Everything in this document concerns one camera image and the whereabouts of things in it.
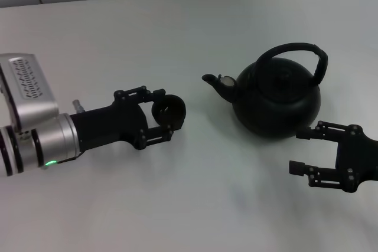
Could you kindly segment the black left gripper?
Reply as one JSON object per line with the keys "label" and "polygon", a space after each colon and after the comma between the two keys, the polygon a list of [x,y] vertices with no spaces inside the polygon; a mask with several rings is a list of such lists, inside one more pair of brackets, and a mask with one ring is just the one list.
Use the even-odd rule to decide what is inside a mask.
{"label": "black left gripper", "polygon": [[164,89],[150,91],[146,86],[117,90],[110,106],[71,115],[80,151],[118,141],[142,150],[170,141],[174,133],[171,126],[148,128],[146,116],[139,106],[140,103],[157,102],[164,96]]}

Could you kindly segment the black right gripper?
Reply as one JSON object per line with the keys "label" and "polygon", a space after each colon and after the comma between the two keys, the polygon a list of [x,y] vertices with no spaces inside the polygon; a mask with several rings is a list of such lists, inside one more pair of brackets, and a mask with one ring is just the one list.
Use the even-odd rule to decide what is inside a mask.
{"label": "black right gripper", "polygon": [[289,173],[306,175],[310,187],[354,193],[361,183],[377,181],[377,141],[368,138],[361,126],[319,121],[313,129],[306,127],[297,131],[296,138],[338,143],[335,168],[289,161]]}

